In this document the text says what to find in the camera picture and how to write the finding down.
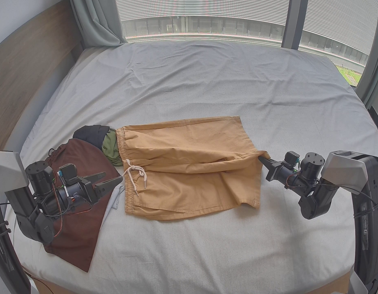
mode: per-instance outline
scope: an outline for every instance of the bed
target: bed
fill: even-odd
[[[66,54],[78,43],[76,34]],[[17,94],[22,109],[12,121],[6,115],[9,133],[0,145],[35,95],[34,88],[23,90],[29,96]],[[86,49],[37,117],[21,158],[24,166],[45,159],[83,125],[118,128],[221,115],[240,115],[254,145],[274,159],[288,150],[301,157],[340,149],[378,156],[376,126],[326,57],[191,41]],[[299,197],[265,181],[266,173],[259,209],[242,205],[158,222],[126,215],[121,202],[101,228],[88,273],[23,236],[10,207],[6,219],[23,267],[78,294],[306,293],[345,276],[354,261],[349,192],[340,189],[327,214],[306,220]]]

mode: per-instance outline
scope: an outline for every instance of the black garment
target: black garment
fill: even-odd
[[[73,138],[87,141],[102,150],[102,143],[109,129],[109,126],[104,125],[84,125],[73,133]]]

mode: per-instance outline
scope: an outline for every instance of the wooden bed frame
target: wooden bed frame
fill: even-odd
[[[0,150],[32,97],[80,42],[70,2],[63,0],[0,43]]]

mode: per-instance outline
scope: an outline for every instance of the white cloth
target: white cloth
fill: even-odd
[[[100,225],[100,229],[102,229],[103,223],[106,220],[111,208],[118,209],[119,195],[124,190],[125,190],[124,184],[118,184],[117,186],[114,187],[113,192],[111,193],[110,199],[108,200],[106,211],[104,212],[102,224]]]
[[[325,57],[243,43],[149,42],[85,51],[44,108],[21,152],[45,159],[83,125],[111,127],[240,115],[258,149],[354,150],[378,156],[378,130]],[[339,189],[312,220],[299,196],[267,182],[261,207],[192,219],[105,219],[88,273],[15,230],[20,262],[76,293],[303,293],[347,273],[354,261],[351,194]],[[13,229],[15,217],[8,209]]]

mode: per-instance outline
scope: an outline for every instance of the curtain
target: curtain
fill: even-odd
[[[378,21],[369,59],[355,92],[370,109],[378,92]]]
[[[119,46],[122,34],[116,0],[70,0],[86,47]]]

